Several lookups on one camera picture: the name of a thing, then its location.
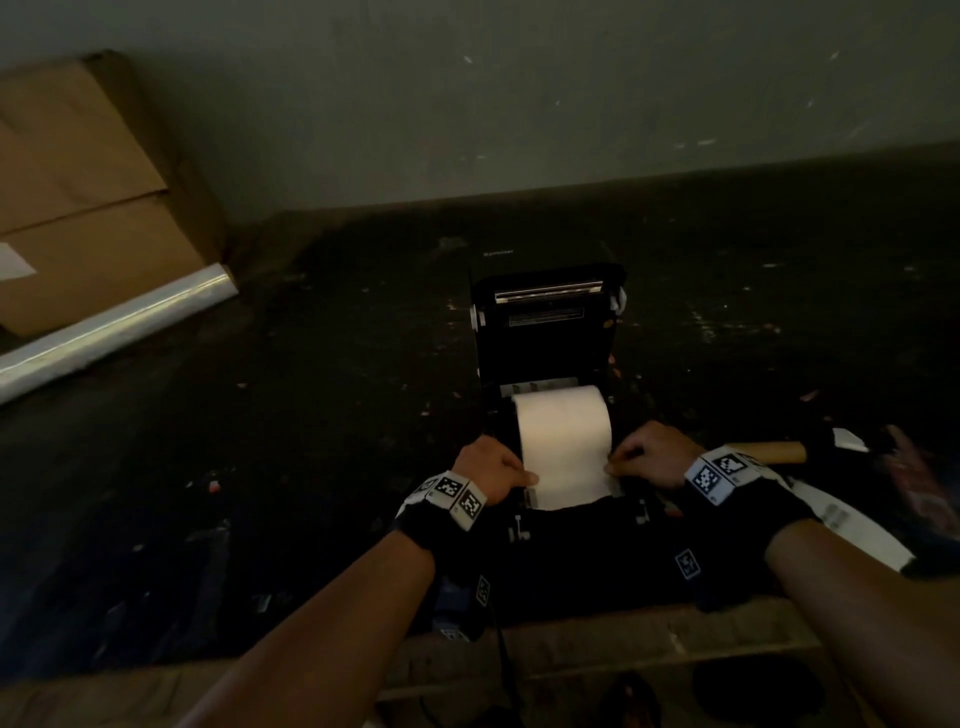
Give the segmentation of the white paper label roll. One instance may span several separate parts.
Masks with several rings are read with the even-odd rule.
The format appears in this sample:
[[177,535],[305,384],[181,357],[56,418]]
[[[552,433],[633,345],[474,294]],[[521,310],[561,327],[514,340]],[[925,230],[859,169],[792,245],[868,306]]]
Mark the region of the white paper label roll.
[[538,482],[528,507],[560,511],[622,494],[606,473],[613,431],[606,398],[594,385],[516,394],[521,460]]

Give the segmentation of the brown cardboard box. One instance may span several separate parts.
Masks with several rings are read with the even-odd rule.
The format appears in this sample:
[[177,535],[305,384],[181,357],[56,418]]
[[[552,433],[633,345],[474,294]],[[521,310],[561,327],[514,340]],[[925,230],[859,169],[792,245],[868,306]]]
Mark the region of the brown cardboard box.
[[77,323],[221,261],[226,236],[126,56],[0,71],[0,327]]

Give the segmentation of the white printed label strip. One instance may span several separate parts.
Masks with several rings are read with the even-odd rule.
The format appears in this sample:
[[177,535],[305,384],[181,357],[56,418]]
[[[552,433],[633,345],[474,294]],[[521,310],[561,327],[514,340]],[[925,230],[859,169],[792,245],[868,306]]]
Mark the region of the white printed label strip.
[[911,550],[854,506],[798,478],[788,483],[826,528],[876,561],[898,573],[915,561]]

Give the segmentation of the person's black shoe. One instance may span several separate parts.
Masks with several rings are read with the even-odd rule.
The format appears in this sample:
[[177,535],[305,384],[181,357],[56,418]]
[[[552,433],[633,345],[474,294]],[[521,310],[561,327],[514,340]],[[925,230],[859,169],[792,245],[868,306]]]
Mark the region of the person's black shoe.
[[663,708],[639,672],[623,672],[604,698],[597,728],[663,728]]

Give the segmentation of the person's left hand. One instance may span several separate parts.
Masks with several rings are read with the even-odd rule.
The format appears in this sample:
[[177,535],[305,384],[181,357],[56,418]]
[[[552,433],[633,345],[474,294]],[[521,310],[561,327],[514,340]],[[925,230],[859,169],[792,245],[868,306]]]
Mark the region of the person's left hand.
[[528,471],[509,447],[492,436],[482,435],[461,449],[450,471],[474,483],[486,497],[486,504],[496,506],[516,490],[505,487],[504,470],[507,467]]

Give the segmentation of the clear plastic film roll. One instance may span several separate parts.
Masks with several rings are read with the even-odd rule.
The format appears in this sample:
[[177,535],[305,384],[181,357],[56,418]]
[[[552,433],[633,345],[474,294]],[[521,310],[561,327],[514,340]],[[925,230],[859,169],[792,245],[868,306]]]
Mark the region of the clear plastic film roll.
[[217,263],[0,355],[0,407],[234,298]]

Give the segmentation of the black label printer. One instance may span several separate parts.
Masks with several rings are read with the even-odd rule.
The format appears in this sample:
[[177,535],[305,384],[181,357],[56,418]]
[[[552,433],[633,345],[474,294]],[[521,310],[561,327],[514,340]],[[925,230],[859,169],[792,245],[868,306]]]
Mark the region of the black label printer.
[[[609,455],[641,423],[640,397],[611,359],[625,282],[622,265],[604,257],[538,266],[505,250],[472,264],[469,317],[482,424],[521,461],[517,394],[596,386],[609,413]],[[532,488],[515,490],[495,514],[514,543],[648,535],[664,518],[652,488],[617,482],[620,496],[550,512],[528,507]]]

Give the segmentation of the person's right forearm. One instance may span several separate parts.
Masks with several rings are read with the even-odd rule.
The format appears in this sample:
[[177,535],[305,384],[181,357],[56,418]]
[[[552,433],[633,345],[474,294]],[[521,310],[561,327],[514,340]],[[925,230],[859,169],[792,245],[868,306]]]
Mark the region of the person's right forearm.
[[813,520],[779,531],[764,559],[889,728],[960,728],[960,616],[922,585]]

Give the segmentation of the person's left forearm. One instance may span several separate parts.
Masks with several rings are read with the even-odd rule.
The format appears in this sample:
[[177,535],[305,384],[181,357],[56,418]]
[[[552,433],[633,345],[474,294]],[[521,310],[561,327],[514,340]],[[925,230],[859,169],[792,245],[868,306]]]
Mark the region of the person's left forearm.
[[402,532],[263,637],[176,728],[362,728],[435,576]]

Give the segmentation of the person's right hand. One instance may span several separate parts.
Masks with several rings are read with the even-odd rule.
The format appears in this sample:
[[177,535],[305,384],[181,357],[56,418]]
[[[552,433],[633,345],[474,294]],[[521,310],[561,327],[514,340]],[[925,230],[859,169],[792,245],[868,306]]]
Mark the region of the person's right hand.
[[654,487],[679,489],[686,474],[706,449],[673,426],[649,420],[626,436],[611,459],[647,459],[647,479]]

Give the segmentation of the reddish plastic packet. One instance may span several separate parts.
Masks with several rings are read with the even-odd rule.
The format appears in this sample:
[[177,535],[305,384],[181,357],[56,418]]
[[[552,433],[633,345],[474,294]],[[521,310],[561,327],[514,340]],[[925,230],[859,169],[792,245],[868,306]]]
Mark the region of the reddish plastic packet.
[[890,444],[881,462],[904,503],[938,536],[960,542],[960,513],[917,445],[894,424],[884,430]]

